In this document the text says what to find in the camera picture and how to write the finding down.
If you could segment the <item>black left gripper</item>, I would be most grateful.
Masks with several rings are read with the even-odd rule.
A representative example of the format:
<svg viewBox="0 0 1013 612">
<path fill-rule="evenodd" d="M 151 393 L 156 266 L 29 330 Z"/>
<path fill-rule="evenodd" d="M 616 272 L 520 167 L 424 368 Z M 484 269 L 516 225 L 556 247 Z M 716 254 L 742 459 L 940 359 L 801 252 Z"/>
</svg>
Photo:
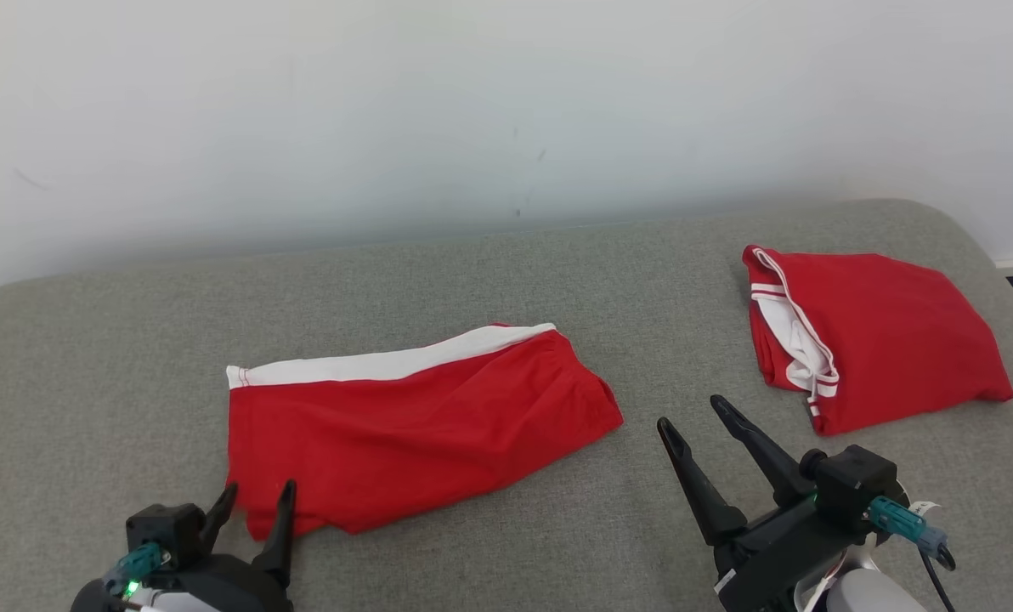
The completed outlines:
<svg viewBox="0 0 1013 612">
<path fill-rule="evenodd" d="M 200 561 L 183 569 L 159 569 L 143 580 L 145 587 L 157 587 L 168 595 L 188 595 L 216 612 L 294 612 L 286 589 L 291 582 L 294 539 L 294 507 L 297 481 L 288 479 L 276 505 L 272 530 L 261 552 L 251 562 L 229 554 L 211 554 L 219 531 L 227 524 L 239 485 L 230 483 L 203 515 L 197 532 Z M 150 607 L 130 599 L 118 599 L 103 592 L 101 580 L 87 582 L 71 604 L 71 612 L 173 612 Z"/>
</svg>

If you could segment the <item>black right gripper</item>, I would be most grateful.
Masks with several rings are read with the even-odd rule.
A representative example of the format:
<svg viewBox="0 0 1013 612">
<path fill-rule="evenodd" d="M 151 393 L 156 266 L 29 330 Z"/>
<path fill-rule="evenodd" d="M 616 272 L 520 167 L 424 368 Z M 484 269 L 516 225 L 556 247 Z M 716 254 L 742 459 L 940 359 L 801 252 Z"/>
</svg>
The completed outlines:
<svg viewBox="0 0 1013 612">
<path fill-rule="evenodd" d="M 862 545 L 865 522 L 849 526 L 826 518 L 809 498 L 814 484 L 781 445 L 724 396 L 711 395 L 710 406 L 754 458 L 781 507 L 750 522 L 716 490 L 673 423 L 655 423 L 702 538 L 713 547 L 716 595 L 725 612 L 795 612 L 795 584 L 833 565 L 848 547 Z"/>
</svg>

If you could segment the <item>red shorts with white bands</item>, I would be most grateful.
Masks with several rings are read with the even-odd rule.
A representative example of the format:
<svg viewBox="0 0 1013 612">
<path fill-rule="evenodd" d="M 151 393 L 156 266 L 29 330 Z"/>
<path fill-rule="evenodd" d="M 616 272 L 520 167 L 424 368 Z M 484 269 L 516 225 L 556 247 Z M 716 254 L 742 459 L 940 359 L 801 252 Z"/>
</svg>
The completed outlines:
<svg viewBox="0 0 1013 612">
<path fill-rule="evenodd" d="M 230 365 L 226 377 L 227 480 L 258 541 L 289 481 L 294 534 L 359 534 L 510 487 L 624 420 L 611 387 L 553 324 Z"/>
</svg>

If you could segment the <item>red basketball jersey number 23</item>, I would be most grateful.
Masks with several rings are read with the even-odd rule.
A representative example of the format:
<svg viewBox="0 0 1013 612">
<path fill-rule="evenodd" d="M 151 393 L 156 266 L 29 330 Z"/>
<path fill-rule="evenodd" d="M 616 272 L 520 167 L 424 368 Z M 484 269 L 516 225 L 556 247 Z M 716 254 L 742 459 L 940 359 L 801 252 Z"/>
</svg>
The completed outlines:
<svg viewBox="0 0 1013 612">
<path fill-rule="evenodd" d="M 756 245 L 741 260 L 764 383 L 805 395 L 817 434 L 1013 399 L 991 326 L 942 272 Z"/>
</svg>

